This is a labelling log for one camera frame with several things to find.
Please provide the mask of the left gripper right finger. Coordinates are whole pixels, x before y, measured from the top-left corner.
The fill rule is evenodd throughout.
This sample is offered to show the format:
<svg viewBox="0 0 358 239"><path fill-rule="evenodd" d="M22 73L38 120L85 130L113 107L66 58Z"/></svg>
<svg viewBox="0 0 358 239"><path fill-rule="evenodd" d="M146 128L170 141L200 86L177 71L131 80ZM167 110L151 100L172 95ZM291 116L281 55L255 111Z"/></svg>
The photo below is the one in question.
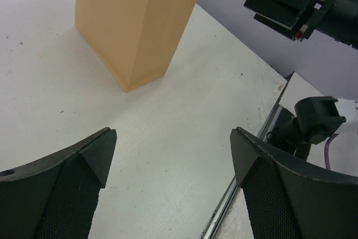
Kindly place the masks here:
<svg viewBox="0 0 358 239"><path fill-rule="evenodd" d="M230 134L254 238L356 238L357 178L318 167L242 128Z"/></svg>

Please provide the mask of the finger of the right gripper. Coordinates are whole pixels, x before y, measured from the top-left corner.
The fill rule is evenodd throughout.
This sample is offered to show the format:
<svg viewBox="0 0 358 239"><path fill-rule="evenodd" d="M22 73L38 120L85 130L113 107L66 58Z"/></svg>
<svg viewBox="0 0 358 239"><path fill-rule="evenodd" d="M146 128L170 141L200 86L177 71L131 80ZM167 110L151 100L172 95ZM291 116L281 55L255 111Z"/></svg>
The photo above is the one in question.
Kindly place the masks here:
<svg viewBox="0 0 358 239"><path fill-rule="evenodd" d="M310 0L246 0L245 8L291 30L308 8Z"/></svg>

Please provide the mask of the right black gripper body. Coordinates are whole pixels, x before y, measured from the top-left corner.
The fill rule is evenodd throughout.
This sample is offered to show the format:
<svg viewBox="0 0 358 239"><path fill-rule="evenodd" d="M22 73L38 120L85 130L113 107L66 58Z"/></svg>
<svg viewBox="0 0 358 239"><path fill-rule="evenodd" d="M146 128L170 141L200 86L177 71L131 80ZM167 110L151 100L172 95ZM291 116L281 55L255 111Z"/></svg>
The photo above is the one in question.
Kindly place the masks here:
<svg viewBox="0 0 358 239"><path fill-rule="evenodd" d="M291 0L295 21L292 40L308 39L313 31L357 49L357 0Z"/></svg>

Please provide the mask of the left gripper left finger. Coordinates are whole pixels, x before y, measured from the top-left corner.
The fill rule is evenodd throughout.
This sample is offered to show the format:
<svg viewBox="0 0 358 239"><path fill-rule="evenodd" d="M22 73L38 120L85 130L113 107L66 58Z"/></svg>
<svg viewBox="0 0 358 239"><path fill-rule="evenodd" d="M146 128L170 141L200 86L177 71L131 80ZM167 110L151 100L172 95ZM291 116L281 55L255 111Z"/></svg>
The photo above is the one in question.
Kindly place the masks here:
<svg viewBox="0 0 358 239"><path fill-rule="evenodd" d="M88 238L117 141L104 128L1 172L1 238Z"/></svg>

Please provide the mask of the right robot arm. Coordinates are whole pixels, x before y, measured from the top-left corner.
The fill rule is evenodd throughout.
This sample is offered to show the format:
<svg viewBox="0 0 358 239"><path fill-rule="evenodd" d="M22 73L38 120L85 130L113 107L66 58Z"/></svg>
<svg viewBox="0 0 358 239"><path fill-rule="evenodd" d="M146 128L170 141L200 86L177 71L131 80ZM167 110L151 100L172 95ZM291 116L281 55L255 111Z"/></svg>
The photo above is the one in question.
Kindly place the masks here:
<svg viewBox="0 0 358 239"><path fill-rule="evenodd" d="M255 20L290 40L321 32L357 49L357 0L246 0ZM318 144L357 129L357 101L307 97L295 105L296 117L283 128L294 142Z"/></svg>

